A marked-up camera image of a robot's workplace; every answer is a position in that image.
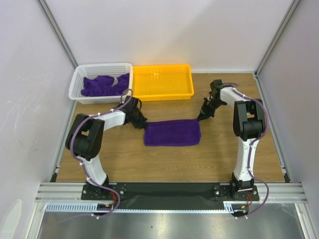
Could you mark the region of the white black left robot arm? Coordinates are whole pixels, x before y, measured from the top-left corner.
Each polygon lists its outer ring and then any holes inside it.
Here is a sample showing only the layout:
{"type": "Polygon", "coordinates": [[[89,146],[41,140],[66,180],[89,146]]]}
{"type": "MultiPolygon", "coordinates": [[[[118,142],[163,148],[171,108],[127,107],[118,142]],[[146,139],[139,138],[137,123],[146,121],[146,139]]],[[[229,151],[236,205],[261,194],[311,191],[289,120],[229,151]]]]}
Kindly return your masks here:
{"type": "Polygon", "coordinates": [[[120,198],[109,186],[109,178],[99,158],[103,133],[116,126],[132,124],[136,129],[146,128],[147,119],[142,114],[142,101],[126,96],[113,109],[95,115],[78,114],[65,141],[65,147],[79,161],[86,175],[81,199],[104,200],[111,195],[120,198]]]}

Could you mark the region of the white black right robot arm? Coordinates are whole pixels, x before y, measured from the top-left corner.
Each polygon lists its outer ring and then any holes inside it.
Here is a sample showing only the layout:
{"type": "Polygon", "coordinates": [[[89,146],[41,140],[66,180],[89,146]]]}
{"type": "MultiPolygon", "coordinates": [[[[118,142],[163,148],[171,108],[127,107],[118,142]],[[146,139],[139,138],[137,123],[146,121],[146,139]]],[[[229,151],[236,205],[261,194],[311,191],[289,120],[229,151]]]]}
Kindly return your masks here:
{"type": "Polygon", "coordinates": [[[197,120],[213,118],[221,105],[233,108],[233,131],[238,139],[237,162],[226,195],[235,200],[254,192],[254,161],[259,140],[268,131],[268,115],[261,99],[239,92],[232,83],[214,80],[209,97],[204,98],[197,120]]]}

